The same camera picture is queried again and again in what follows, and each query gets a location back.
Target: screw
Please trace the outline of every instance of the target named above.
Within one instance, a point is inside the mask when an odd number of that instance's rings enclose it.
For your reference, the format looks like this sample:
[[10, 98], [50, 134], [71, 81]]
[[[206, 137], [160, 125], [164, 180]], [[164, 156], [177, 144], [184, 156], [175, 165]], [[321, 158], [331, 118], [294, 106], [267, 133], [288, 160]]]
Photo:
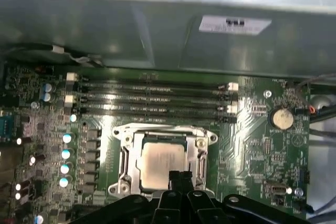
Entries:
[[203, 138], [200, 138], [196, 141], [197, 147], [204, 147], [204, 145], [205, 145], [205, 140]]
[[230, 197], [229, 200], [233, 203], [237, 203], [239, 201], [237, 197]]
[[270, 90], [265, 90], [264, 91], [264, 97], [265, 98], [270, 98], [272, 96], [272, 91]]
[[202, 196], [202, 193], [200, 191], [195, 191], [193, 195], [196, 197], [199, 197], [199, 196]]

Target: microchip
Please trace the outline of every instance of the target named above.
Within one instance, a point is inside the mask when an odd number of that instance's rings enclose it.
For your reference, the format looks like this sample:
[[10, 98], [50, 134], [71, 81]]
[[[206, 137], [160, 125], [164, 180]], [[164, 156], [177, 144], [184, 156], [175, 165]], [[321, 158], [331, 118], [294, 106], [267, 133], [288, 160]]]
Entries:
[[69, 218], [70, 218], [70, 217], [69, 217], [69, 214], [68, 214], [67, 212], [65, 212], [65, 211], [61, 211], [61, 212], [59, 212], [59, 214], [58, 214], [58, 219], [57, 219], [57, 221], [58, 221], [58, 223], [66, 223], [67, 220], [68, 220]]
[[53, 145], [51, 147], [51, 152], [58, 153], [59, 152], [59, 145]]
[[97, 139], [101, 136], [101, 130], [88, 130], [88, 139], [92, 140], [92, 139]]
[[85, 193], [85, 194], [93, 194], [96, 189], [96, 186], [94, 185], [94, 184], [92, 184], [92, 185], [88, 185], [88, 184], [86, 184], [86, 185], [84, 185], [83, 186], [83, 193]]
[[58, 209], [52, 209], [52, 210], [50, 210], [49, 215], [50, 216], [57, 216], [58, 215]]
[[36, 170], [35, 174], [36, 174], [36, 176], [38, 176], [38, 177], [42, 177], [42, 175], [43, 175], [43, 171], [42, 171], [42, 170]]
[[61, 201], [61, 197], [62, 197], [61, 194], [54, 194], [53, 200], [54, 201]]
[[95, 174], [84, 174], [84, 183], [94, 183], [95, 181]]
[[97, 142], [96, 141], [87, 141], [86, 142], [86, 149], [87, 150], [95, 150], [95, 149], [97, 149]]
[[141, 186], [148, 189], [167, 187], [170, 170], [184, 170], [184, 146], [180, 144], [151, 143], [143, 146], [141, 156]]
[[86, 152], [85, 159], [86, 161], [95, 161], [97, 159], [97, 153], [96, 152]]
[[44, 130], [44, 123], [38, 123], [37, 124], [37, 130], [38, 131], [43, 131]]
[[97, 169], [96, 163], [85, 163], [84, 170], [85, 172], [95, 172]]
[[29, 123], [30, 117], [29, 115], [21, 115], [20, 120], [21, 120], [21, 123]]

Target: black plastic part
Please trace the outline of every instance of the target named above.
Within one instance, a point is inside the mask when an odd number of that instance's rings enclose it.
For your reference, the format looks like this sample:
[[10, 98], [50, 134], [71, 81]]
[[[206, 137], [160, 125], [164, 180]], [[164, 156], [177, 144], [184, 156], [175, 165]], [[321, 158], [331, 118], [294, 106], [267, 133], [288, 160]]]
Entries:
[[241, 195], [228, 195], [224, 198], [223, 204], [231, 214], [238, 216], [242, 221], [249, 220], [247, 223], [309, 224], [306, 220], [299, 219]]

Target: white label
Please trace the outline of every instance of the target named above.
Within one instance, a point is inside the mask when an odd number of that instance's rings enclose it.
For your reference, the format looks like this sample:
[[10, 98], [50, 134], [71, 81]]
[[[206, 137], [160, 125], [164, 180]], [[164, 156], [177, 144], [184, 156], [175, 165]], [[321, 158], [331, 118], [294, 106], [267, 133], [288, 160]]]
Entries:
[[272, 23], [270, 19], [223, 17], [205, 15], [199, 31], [220, 34], [258, 35]]

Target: mounting screw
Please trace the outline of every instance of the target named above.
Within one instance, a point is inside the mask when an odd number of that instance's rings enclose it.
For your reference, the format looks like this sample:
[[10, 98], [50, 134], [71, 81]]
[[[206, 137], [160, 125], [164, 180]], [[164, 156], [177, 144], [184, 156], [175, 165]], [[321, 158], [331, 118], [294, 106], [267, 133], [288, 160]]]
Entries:
[[121, 191], [123, 193], [128, 193], [130, 191], [130, 187], [128, 184], [124, 183], [120, 185]]
[[265, 98], [270, 98], [272, 96], [272, 91], [270, 90], [265, 90], [264, 91], [264, 97]]
[[205, 146], [205, 140], [203, 138], [199, 138], [196, 140], [196, 146], [197, 147], [204, 147]]
[[125, 137], [125, 142], [130, 142], [132, 140], [133, 140], [133, 138], [131, 136], [126, 136]]
[[229, 200], [233, 203], [237, 203], [239, 201], [237, 197], [230, 197]]

